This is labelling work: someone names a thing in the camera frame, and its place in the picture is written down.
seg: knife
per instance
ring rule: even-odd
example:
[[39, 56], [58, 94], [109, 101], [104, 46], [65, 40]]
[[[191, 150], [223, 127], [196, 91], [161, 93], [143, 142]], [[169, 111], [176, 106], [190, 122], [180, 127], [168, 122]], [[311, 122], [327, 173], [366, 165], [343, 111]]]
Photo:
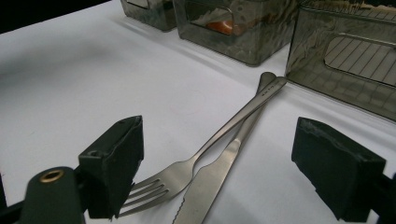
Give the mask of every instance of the knife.
[[[257, 92], [260, 92], [271, 81], [276, 79], [273, 73], [263, 73]], [[250, 132], [259, 119], [265, 105], [247, 117], [233, 140], [222, 151], [221, 155], [209, 165], [201, 168], [183, 197], [183, 202], [175, 216], [173, 224], [202, 223], [215, 201], [221, 186], [239, 151], [248, 140]]]

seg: white tablecloth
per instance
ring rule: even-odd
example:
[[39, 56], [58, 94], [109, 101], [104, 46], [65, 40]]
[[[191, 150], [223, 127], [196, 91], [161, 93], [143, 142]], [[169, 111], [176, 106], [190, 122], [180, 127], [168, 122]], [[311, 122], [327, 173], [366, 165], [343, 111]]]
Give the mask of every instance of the white tablecloth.
[[[177, 30], [162, 33], [125, 17], [119, 1], [0, 35], [0, 172], [8, 204], [23, 200], [35, 174], [77, 167], [78, 154], [127, 117], [144, 120], [136, 182], [188, 159], [254, 96], [262, 72], [284, 76], [288, 53], [289, 45], [247, 67], [179, 39]], [[386, 175], [396, 172], [395, 123], [288, 83], [262, 114], [205, 223], [343, 223], [290, 159], [299, 117], [333, 126], [386, 158]], [[112, 222], [172, 223], [183, 194]]]

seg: transparent plastic container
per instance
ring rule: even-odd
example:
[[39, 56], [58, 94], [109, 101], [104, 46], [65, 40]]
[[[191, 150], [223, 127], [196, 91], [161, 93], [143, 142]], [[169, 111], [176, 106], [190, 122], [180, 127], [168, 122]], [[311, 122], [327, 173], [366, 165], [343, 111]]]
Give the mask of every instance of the transparent plastic container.
[[161, 31], [177, 27], [172, 0], [121, 0], [121, 4], [126, 16]]
[[396, 2], [302, 2], [286, 77], [396, 120]]
[[250, 66], [291, 41], [298, 0], [174, 0], [180, 38]]

